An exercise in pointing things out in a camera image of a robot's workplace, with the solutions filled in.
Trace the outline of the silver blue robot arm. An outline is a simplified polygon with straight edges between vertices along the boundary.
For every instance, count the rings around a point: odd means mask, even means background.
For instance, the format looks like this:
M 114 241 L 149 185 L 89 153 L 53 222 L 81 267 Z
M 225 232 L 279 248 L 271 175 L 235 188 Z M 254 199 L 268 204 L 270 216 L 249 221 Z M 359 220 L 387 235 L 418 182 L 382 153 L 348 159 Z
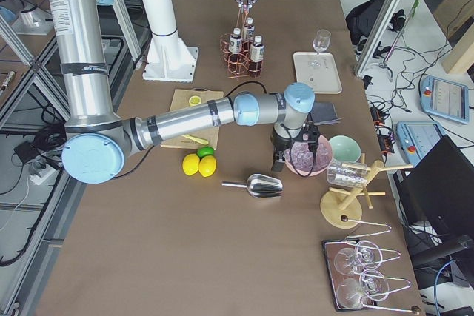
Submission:
M 70 109 L 61 159 L 76 180 L 103 183 L 115 178 L 137 152 L 228 123 L 272 124 L 276 144 L 287 144 L 302 131 L 316 99 L 302 83 L 282 93 L 241 93 L 146 119 L 120 118 L 111 101 L 98 2 L 49 0 Z

